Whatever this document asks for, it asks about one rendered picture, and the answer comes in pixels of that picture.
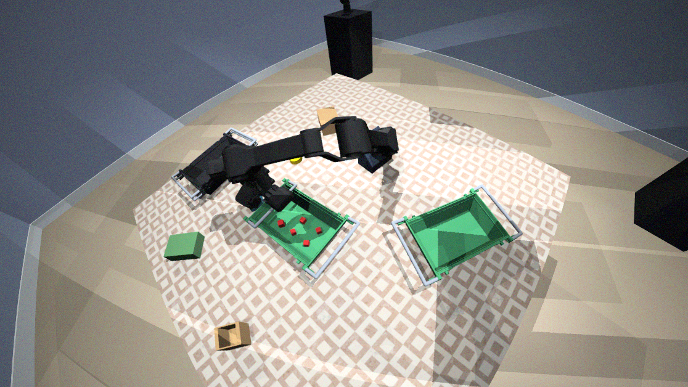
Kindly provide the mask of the green rectangular block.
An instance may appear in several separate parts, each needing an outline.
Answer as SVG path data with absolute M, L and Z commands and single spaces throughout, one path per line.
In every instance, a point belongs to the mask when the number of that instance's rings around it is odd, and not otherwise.
M 163 257 L 170 261 L 200 259 L 203 242 L 204 236 L 199 232 L 170 235 Z

